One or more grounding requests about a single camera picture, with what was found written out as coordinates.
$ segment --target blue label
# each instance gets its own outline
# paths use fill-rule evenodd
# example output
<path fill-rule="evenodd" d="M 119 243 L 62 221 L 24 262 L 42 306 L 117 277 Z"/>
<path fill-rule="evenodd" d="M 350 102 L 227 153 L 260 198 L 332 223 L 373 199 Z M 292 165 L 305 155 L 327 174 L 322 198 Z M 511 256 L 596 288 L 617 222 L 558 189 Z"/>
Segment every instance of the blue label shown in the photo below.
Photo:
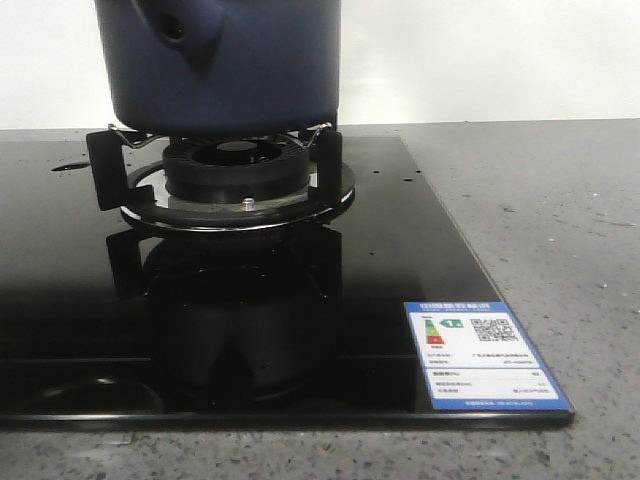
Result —
<path fill-rule="evenodd" d="M 573 410 L 503 302 L 407 302 L 437 410 Z"/>

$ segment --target gas stove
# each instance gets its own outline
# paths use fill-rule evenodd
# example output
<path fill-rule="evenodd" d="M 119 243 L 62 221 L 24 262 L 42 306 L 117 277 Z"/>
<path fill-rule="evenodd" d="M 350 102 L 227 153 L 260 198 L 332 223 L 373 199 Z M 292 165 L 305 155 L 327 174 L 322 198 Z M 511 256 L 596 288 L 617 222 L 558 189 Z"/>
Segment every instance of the gas stove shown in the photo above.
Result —
<path fill-rule="evenodd" d="M 319 143 L 329 171 L 311 150 L 313 178 L 292 180 L 276 201 L 257 184 L 182 198 L 167 159 L 205 151 L 252 168 L 261 157 L 304 155 L 304 138 L 174 138 L 122 150 L 121 136 L 149 140 L 112 129 L 91 134 L 88 149 L 0 143 L 3 427 L 572 421 L 570 406 L 434 400 L 407 302 L 503 299 L 400 139 L 331 133 Z M 117 188 L 105 189 L 106 177 Z"/>

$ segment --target qr code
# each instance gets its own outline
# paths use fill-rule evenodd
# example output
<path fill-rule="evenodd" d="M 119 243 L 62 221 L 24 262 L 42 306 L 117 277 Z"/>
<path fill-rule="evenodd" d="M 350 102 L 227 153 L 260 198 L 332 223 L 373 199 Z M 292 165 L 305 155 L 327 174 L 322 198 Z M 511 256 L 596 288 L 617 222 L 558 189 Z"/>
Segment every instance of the qr code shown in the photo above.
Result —
<path fill-rule="evenodd" d="M 478 340 L 481 342 L 517 342 L 513 325 L 505 318 L 472 319 Z"/>

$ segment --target black glass cooktop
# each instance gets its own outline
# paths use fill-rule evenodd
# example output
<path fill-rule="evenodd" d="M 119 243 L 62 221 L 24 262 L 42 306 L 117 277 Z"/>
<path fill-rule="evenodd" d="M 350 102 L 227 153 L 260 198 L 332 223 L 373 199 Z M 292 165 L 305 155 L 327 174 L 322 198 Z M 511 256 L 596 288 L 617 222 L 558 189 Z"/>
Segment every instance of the black glass cooktop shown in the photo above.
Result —
<path fill-rule="evenodd" d="M 431 407 L 403 302 L 500 296 L 399 139 L 344 148 L 356 199 L 329 225 L 159 239 L 99 211 L 84 142 L 0 143 L 0 424 L 570 422 Z"/>

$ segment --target pot handle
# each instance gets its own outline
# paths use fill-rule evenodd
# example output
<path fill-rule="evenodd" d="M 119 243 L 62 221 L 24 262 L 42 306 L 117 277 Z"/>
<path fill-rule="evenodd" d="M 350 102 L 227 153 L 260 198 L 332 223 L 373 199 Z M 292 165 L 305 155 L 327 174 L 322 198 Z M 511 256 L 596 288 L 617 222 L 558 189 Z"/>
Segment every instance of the pot handle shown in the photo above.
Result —
<path fill-rule="evenodd" d="M 132 0 L 142 20 L 168 46 L 201 52 L 219 40 L 224 9 L 216 0 Z"/>

